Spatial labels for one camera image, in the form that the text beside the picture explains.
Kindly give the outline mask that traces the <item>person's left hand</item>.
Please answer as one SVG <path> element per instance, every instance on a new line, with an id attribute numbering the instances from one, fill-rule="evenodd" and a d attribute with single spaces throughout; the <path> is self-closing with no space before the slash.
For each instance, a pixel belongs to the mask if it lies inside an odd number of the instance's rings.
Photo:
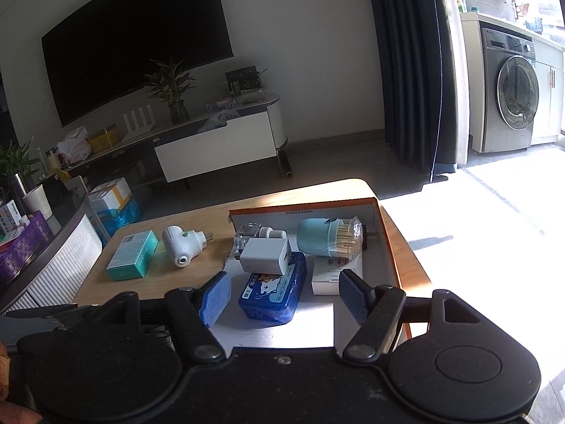
<path id="1" fill-rule="evenodd" d="M 1 401 L 0 420 L 4 424 L 38 424 L 43 422 L 43 417 L 27 408 L 12 404 L 7 401 L 8 382 L 10 382 L 10 358 L 7 348 L 1 343 Z"/>

